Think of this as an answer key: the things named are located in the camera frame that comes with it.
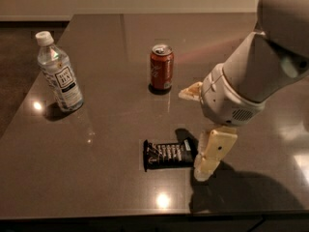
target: black object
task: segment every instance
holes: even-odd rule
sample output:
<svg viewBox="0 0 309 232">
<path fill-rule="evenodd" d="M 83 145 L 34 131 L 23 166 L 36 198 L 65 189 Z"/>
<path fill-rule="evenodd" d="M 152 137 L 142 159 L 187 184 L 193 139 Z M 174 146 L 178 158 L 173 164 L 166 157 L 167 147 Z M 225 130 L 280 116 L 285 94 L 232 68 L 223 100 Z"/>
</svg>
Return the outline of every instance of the black object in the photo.
<svg viewBox="0 0 309 232">
<path fill-rule="evenodd" d="M 181 143 L 153 144 L 145 140 L 143 155 L 147 172 L 147 169 L 193 167 L 197 150 L 189 137 Z"/>
</svg>

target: bottle label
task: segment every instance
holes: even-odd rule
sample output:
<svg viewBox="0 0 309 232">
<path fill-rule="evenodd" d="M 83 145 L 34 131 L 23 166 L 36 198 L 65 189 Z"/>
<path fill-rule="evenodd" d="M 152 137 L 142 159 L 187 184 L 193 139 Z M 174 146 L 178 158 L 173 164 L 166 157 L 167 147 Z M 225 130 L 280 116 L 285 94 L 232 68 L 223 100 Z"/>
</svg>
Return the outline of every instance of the bottle label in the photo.
<svg viewBox="0 0 309 232">
<path fill-rule="evenodd" d="M 70 110 L 82 100 L 69 57 L 56 64 L 40 66 L 62 110 Z"/>
</svg>

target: table surface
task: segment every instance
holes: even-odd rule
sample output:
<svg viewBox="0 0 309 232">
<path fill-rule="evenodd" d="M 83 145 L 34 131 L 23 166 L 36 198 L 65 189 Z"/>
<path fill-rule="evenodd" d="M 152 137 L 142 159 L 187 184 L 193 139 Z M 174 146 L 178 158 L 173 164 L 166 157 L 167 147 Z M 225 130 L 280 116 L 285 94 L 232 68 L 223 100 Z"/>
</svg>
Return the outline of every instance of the table surface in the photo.
<svg viewBox="0 0 309 232">
<path fill-rule="evenodd" d="M 307 211 L 308 78 L 277 92 L 239 128 L 208 182 L 196 182 L 190 168 L 143 168 L 145 139 L 197 141 L 215 127 L 198 102 L 178 93 L 224 62 L 255 22 L 254 14 L 75 15 L 59 46 L 85 103 L 62 115 L 38 76 L 0 140 L 0 218 Z M 163 96 L 148 90 L 159 43 L 175 52 L 173 88 Z"/>
</svg>

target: dark floor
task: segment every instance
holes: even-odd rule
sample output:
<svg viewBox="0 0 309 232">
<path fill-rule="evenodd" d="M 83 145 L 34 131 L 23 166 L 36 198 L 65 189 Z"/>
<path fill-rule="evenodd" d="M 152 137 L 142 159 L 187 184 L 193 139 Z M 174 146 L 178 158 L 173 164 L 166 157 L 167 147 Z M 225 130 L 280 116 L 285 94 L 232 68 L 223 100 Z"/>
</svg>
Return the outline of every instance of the dark floor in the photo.
<svg viewBox="0 0 309 232">
<path fill-rule="evenodd" d="M 67 22 L 0 22 L 0 138 L 40 70 L 35 34 L 50 31 L 57 42 Z"/>
</svg>

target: table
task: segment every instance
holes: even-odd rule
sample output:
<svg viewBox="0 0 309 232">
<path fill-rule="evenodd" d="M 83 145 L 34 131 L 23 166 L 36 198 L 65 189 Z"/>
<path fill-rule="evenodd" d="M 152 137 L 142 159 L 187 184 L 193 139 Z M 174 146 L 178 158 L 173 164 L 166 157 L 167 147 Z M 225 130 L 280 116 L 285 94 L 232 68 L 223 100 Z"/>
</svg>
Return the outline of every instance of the table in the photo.
<svg viewBox="0 0 309 232">
<path fill-rule="evenodd" d="M 276 93 L 239 128 L 208 182 L 196 182 L 190 168 L 143 168 L 145 139 L 197 141 L 214 128 L 198 102 L 178 93 L 224 62 L 255 22 L 255 14 L 75 15 L 58 45 L 70 56 L 85 103 L 61 114 L 38 76 L 0 140 L 0 218 L 307 212 L 308 78 Z M 173 88 L 163 96 L 148 89 L 150 52 L 159 43 L 175 52 Z"/>
</svg>

